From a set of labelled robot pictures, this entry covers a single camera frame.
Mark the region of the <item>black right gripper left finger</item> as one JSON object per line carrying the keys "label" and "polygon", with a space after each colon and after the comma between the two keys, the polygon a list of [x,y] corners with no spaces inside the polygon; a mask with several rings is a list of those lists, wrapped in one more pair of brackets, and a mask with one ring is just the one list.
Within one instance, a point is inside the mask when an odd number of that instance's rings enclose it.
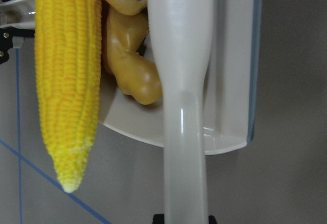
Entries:
{"label": "black right gripper left finger", "polygon": [[152,224],[165,224],[165,216],[153,215]]}

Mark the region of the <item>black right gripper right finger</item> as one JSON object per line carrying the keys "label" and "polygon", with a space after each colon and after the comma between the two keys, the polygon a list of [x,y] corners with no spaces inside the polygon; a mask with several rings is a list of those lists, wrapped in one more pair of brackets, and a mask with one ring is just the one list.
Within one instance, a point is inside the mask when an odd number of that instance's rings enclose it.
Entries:
{"label": "black right gripper right finger", "polygon": [[217,224],[216,218],[213,215],[210,215],[208,217],[208,223],[209,224]]}

